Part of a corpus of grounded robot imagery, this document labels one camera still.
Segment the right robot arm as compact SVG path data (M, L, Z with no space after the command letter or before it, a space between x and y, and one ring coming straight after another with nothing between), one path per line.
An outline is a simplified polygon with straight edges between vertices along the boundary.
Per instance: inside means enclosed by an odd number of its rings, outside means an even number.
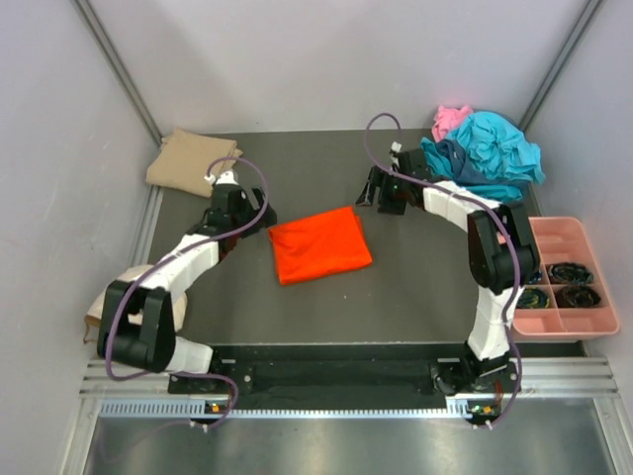
M356 204L376 205L379 212L397 216L415 207L466 233L469 268L478 285L475 321L458 365L437 363L431 377L446 395L485 391L509 366L514 311L540 265L525 207L485 199L451 180L432 178L420 148L405 150L393 142L389 156L389 166L372 166Z

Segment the orange t shirt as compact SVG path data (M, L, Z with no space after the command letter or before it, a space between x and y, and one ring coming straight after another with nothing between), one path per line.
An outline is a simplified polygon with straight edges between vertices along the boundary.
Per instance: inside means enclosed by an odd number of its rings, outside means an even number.
M274 226L268 236L283 285L360 270L373 262L361 219L350 206Z

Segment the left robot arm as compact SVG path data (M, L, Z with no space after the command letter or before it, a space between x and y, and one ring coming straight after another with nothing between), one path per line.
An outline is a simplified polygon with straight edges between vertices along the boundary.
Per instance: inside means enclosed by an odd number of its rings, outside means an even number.
M277 223L266 186L217 184L200 221L141 276L118 279L105 290L97 352L114 381L154 373L190 377L203 392L224 383L214 350L178 334L173 306L206 272L216 268L237 243Z

